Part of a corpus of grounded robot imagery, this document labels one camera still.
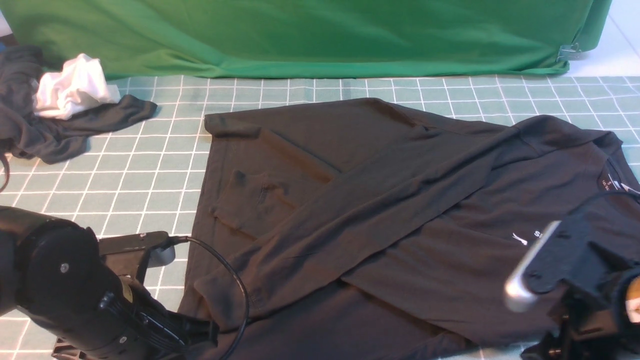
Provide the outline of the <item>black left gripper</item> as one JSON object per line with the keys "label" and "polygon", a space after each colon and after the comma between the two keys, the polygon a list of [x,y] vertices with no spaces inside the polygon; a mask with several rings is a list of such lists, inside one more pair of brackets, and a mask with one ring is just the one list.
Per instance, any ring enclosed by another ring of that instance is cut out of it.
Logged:
{"label": "black left gripper", "polygon": [[214,321],[185,316],[157,301],[140,283],[119,276],[90,314],[57,338],[51,356],[57,360],[150,360],[185,356],[196,346],[218,346]]}

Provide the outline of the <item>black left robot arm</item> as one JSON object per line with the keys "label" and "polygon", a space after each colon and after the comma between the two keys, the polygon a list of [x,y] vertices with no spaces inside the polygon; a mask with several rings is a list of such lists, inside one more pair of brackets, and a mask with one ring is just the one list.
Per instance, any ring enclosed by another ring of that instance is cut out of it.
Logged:
{"label": "black left robot arm", "polygon": [[98,238],[90,227],[1,207],[1,314],[57,337],[57,360],[184,360],[218,345],[218,325],[167,310],[144,287],[175,258],[165,231]]}

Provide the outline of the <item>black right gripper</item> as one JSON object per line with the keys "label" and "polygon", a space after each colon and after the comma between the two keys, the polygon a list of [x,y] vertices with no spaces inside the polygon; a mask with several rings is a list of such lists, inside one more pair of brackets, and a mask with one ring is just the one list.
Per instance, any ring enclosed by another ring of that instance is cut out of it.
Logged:
{"label": "black right gripper", "polygon": [[639,350],[639,321],[627,301],[639,298],[639,268],[612,272],[594,289],[570,284],[549,313],[558,334],[519,354],[521,360],[589,360],[591,351]]}

